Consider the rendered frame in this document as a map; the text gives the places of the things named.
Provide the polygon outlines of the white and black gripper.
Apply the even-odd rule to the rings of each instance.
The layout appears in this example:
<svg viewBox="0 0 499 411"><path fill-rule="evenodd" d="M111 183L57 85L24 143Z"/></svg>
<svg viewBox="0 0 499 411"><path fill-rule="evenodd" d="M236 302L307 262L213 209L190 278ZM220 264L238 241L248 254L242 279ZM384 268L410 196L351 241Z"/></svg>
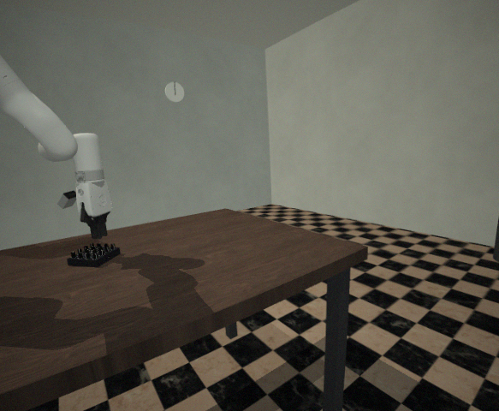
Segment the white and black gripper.
<svg viewBox="0 0 499 411"><path fill-rule="evenodd" d="M77 182L76 201L80 221L88 224L92 239L107 236L106 218L112 210L112 202L106 180Z"/></svg>

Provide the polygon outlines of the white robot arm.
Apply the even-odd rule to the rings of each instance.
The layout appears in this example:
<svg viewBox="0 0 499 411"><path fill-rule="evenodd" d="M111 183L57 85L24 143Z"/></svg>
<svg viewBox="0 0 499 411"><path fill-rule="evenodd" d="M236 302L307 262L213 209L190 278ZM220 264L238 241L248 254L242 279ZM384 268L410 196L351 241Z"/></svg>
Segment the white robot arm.
<svg viewBox="0 0 499 411"><path fill-rule="evenodd" d="M43 158L52 162L73 159L77 182L104 179L98 136L73 135L60 118L25 86L1 55L0 111L33 135L39 142L38 149Z"/></svg>

